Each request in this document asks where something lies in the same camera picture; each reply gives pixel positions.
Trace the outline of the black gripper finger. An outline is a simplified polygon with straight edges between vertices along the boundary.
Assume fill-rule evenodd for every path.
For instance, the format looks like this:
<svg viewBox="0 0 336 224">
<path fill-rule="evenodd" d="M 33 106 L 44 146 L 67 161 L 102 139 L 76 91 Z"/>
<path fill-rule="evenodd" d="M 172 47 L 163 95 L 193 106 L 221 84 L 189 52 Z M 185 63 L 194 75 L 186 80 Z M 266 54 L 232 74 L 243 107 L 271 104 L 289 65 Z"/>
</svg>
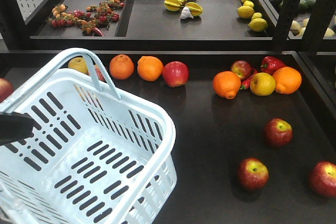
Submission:
<svg viewBox="0 0 336 224">
<path fill-rule="evenodd" d="M 1 146 L 28 138 L 35 120 L 17 112 L 1 112 Z"/>
</svg>

